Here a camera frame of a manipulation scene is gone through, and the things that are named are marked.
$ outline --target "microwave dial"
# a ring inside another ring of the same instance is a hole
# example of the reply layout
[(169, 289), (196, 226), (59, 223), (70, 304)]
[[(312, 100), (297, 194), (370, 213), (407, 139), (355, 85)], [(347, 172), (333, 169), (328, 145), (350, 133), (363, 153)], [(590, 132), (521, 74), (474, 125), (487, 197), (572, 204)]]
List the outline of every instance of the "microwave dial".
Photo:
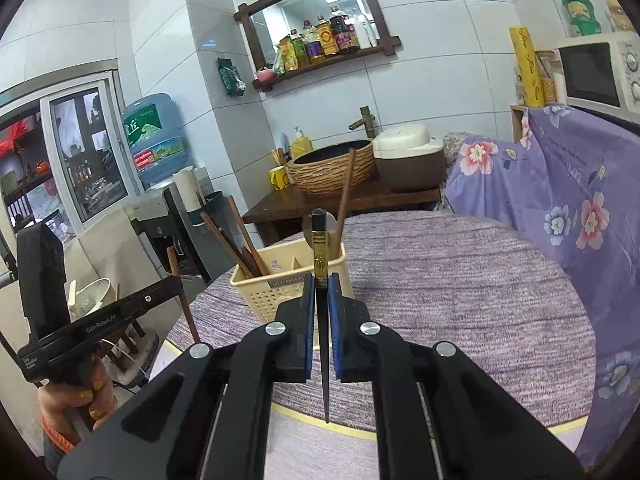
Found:
[(631, 72), (636, 72), (638, 70), (638, 60), (632, 53), (629, 52), (626, 54), (625, 61)]
[(637, 81), (631, 83), (631, 95), (636, 101), (640, 101), (640, 84)]

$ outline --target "beige plastic basket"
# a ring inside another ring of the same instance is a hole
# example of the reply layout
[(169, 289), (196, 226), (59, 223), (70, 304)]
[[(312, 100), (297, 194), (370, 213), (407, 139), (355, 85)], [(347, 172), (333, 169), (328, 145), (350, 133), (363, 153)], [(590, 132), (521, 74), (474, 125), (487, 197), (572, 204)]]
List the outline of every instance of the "beige plastic basket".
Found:
[[(276, 317), (278, 306), (287, 300), (302, 296), (305, 274), (314, 270), (314, 255), (304, 238), (258, 250), (271, 274), (248, 280), (238, 266), (231, 274), (231, 284), (260, 320), (268, 323)], [(340, 256), (329, 261), (329, 274), (340, 275), (342, 294), (353, 298), (344, 244)]]

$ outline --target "white lid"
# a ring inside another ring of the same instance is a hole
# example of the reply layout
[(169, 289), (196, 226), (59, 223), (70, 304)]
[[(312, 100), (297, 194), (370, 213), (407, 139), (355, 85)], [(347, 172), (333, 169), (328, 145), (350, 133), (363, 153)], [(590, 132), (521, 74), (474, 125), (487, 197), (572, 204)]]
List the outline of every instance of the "white lid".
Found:
[(442, 149), (442, 142), (432, 139), (422, 123), (393, 126), (373, 140), (373, 155), (376, 158), (429, 155)]

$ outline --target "purple floral cloth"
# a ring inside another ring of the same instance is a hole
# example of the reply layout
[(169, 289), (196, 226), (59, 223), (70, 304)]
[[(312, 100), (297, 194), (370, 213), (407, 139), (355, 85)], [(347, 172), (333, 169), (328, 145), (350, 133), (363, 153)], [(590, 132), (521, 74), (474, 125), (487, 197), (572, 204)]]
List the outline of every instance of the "purple floral cloth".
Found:
[(640, 399), (640, 138), (561, 105), (531, 108), (519, 143), (465, 139), (446, 187), (457, 214), (512, 227), (570, 277), (596, 336), (576, 455), (604, 459)]

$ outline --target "metal screw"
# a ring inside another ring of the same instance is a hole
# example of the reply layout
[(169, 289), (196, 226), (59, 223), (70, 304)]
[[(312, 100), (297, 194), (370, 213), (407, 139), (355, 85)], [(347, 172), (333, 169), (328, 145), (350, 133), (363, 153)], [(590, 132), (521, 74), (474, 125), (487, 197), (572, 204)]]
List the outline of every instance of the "metal screw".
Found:
[(201, 359), (209, 355), (209, 347), (204, 343), (198, 343), (189, 348), (189, 355), (194, 359)]
[(360, 331), (364, 335), (376, 335), (380, 332), (380, 325), (378, 323), (374, 323), (373, 321), (367, 321), (360, 325)]
[(281, 323), (279, 321), (273, 321), (273, 322), (269, 323), (266, 327), (264, 327), (264, 330), (269, 335), (280, 335), (286, 329), (287, 329), (287, 327), (284, 326), (284, 323)]
[(442, 357), (452, 357), (456, 353), (456, 347), (452, 343), (444, 341), (436, 345), (436, 352)]

